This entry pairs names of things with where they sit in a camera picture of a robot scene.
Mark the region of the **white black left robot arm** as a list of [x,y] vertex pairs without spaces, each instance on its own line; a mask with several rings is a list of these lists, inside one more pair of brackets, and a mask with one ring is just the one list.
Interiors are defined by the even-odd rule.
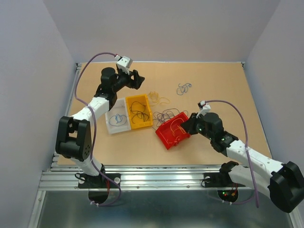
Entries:
[[106,176],[102,173],[102,164],[92,155],[91,125],[96,126],[97,119],[113,108],[118,91],[124,87],[137,90],[144,80],[137,70],[125,73],[121,69],[106,67],[101,71],[101,84],[91,102],[78,113],[59,120],[56,153],[73,160],[95,187],[103,186]]

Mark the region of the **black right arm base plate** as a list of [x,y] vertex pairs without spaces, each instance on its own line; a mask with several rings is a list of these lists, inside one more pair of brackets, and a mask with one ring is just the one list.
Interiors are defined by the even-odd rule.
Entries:
[[205,188],[232,188],[236,185],[244,187],[242,184],[232,182],[227,174],[220,172],[205,172],[201,181],[201,186]]

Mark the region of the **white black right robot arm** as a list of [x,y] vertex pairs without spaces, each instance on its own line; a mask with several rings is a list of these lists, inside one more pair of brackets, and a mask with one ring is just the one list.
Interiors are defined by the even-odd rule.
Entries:
[[304,200],[304,177],[299,167],[289,161],[275,161],[255,151],[224,130],[216,113],[192,113],[181,124],[190,135],[201,134],[211,147],[231,158],[219,172],[206,174],[205,187],[228,187],[240,184],[269,197],[281,211],[290,213]]

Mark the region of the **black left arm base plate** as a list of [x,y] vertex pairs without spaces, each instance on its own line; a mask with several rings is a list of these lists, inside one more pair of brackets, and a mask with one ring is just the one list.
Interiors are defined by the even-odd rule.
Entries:
[[84,173],[76,173],[75,177],[78,179],[78,188],[80,189],[117,189],[118,187],[111,181],[108,181],[101,175],[89,176]]

